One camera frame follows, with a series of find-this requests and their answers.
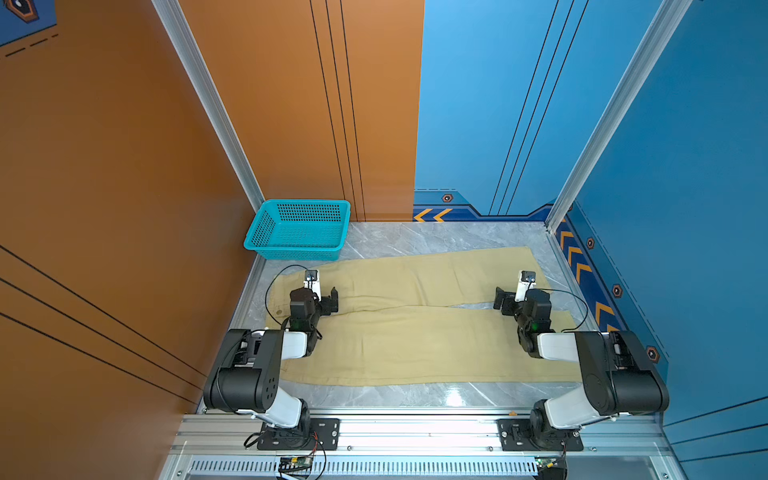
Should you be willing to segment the khaki long pants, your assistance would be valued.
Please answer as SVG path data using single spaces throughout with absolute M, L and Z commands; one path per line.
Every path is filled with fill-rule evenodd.
M 332 262 L 323 295 L 339 310 L 319 321 L 313 353 L 286 360 L 286 381 L 371 387 L 428 383 L 578 382 L 576 364 L 530 357 L 517 324 L 490 308 L 522 270 L 546 276 L 527 247 Z

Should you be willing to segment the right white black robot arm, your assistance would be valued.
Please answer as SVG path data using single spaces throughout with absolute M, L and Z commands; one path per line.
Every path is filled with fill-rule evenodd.
M 521 283 L 514 292 L 497 288 L 493 308 L 517 322 L 518 341 L 531 357 L 575 363 L 581 386 L 537 401 L 522 420 L 499 420 L 505 451 L 581 451 L 581 430 L 622 414 L 667 410 L 668 389 L 637 336 L 552 328 L 550 294 Z

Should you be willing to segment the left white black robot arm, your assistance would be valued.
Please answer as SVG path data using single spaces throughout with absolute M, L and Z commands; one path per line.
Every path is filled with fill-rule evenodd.
M 307 358 L 322 338 L 319 319 L 339 310 L 335 288 L 319 297 L 303 287 L 290 293 L 290 315 L 278 329 L 231 329 L 203 388 L 207 409 L 254 417 L 261 429 L 246 449 L 274 451 L 337 448 L 338 419 L 313 419 L 308 403 L 280 387 L 285 360 Z

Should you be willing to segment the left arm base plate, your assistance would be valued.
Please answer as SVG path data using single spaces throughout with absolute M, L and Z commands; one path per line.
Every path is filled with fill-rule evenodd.
M 310 417 L 294 428 L 264 427 L 258 436 L 256 449 L 260 451 L 335 451 L 338 448 L 341 420 L 339 418 Z

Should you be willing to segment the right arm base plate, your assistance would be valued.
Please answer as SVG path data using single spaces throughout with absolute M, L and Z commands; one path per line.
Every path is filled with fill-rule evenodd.
M 555 429 L 548 424 L 533 424 L 530 419 L 507 417 L 496 421 L 503 451 L 581 452 L 580 431 Z

